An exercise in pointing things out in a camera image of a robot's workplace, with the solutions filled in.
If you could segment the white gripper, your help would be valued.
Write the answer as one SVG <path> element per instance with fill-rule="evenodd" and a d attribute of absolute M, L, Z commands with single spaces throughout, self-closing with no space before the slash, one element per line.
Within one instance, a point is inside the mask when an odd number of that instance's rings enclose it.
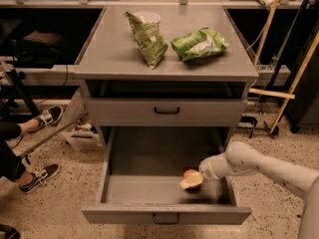
<path fill-rule="evenodd" d="M 230 169 L 226 155 L 221 153 L 204 159 L 199 164 L 199 172 L 188 178 L 182 178 L 179 186 L 182 190 L 196 188 L 203 183 L 203 179 L 207 181 L 218 180 L 230 174 Z"/>

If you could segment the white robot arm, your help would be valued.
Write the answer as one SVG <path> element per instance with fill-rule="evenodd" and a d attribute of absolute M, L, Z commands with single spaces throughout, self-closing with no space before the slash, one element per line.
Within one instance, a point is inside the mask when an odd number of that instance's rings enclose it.
<path fill-rule="evenodd" d="M 319 171 L 264 155 L 245 142 L 234 141 L 225 152 L 205 158 L 198 170 L 183 177 L 179 188 L 187 190 L 205 181 L 254 172 L 263 174 L 304 201 L 298 239 L 319 239 Z"/>

